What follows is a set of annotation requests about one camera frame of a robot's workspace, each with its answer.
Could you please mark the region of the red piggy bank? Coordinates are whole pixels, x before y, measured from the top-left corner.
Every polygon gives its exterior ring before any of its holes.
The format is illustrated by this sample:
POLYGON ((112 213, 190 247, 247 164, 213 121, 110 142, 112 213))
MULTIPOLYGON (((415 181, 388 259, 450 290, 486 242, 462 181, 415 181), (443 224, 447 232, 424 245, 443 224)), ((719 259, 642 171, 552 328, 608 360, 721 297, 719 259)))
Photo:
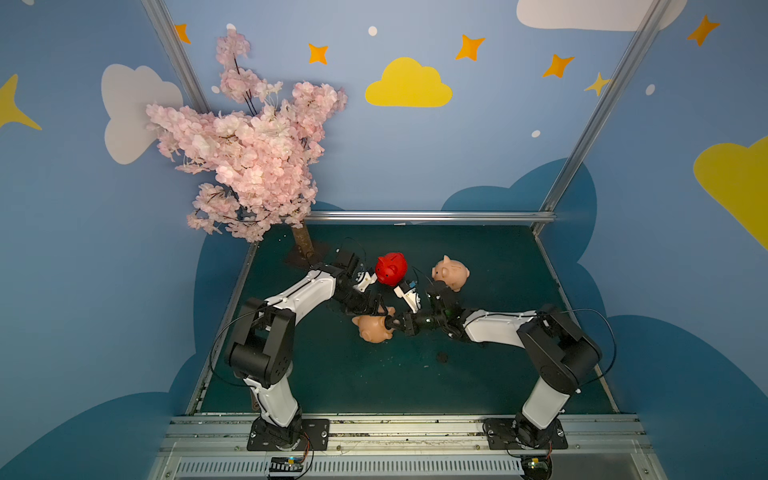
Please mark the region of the red piggy bank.
POLYGON ((378 257, 374 269, 377 281, 389 287, 396 287, 404 279, 407 270, 407 260, 400 252, 378 257))

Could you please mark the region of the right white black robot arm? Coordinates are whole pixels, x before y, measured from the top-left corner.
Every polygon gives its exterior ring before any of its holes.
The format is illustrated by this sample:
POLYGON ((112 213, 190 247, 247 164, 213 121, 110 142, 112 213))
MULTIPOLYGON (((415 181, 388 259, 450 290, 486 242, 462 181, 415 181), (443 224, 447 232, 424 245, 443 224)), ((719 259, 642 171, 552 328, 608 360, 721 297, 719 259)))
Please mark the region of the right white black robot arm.
POLYGON ((568 400, 590 382, 587 376, 603 358, 600 347, 569 312, 553 305, 517 313, 464 308, 458 293, 443 281, 430 285, 426 296, 428 309, 418 310, 418 302, 411 300, 408 311, 385 315, 385 328, 408 336, 440 329, 456 340, 519 347, 539 375, 515 417, 483 420, 489 448, 567 449, 559 415, 568 400))

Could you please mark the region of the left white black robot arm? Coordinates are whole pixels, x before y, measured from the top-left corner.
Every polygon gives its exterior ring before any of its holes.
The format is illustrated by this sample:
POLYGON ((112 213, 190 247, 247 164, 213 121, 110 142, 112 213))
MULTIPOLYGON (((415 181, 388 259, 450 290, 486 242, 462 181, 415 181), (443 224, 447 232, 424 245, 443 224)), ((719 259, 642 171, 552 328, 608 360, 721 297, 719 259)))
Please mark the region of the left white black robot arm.
POLYGON ((292 450, 305 441, 302 410, 289 384, 296 327, 315 307, 334 299, 355 315, 386 317, 395 313, 375 292, 361 292, 346 270, 317 264, 285 291, 265 300, 250 300, 245 313, 231 322, 222 349, 233 375, 250 390, 259 408, 252 425, 250 450, 292 450))

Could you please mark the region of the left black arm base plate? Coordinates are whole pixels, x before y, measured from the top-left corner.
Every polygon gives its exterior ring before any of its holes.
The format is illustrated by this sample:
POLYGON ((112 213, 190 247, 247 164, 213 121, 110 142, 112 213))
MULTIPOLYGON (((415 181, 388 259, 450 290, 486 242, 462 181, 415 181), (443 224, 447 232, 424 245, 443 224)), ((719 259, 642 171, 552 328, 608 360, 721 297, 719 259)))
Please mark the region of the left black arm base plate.
POLYGON ((288 427, 279 427, 257 418, 247 439, 248 451, 325 451, 328 447, 330 422, 327 419, 304 419, 288 427))

